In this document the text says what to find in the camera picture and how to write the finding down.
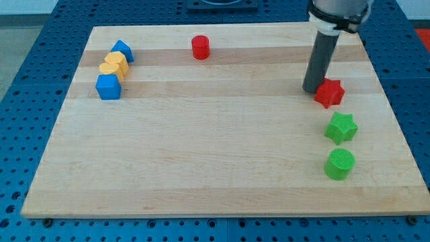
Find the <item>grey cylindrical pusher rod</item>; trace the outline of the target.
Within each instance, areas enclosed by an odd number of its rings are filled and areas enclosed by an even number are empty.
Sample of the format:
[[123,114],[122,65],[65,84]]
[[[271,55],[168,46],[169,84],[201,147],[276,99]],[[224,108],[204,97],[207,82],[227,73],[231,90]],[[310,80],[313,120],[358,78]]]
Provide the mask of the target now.
[[317,32],[302,88],[306,93],[316,93],[323,84],[339,36]]

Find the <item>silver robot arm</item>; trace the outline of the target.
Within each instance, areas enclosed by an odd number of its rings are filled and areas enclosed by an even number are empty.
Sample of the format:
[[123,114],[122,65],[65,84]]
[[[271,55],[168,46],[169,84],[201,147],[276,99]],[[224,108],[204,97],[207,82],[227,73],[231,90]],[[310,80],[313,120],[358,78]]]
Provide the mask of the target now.
[[316,93],[323,83],[341,32],[356,33],[371,14],[372,0],[309,0],[309,22],[317,34],[302,88]]

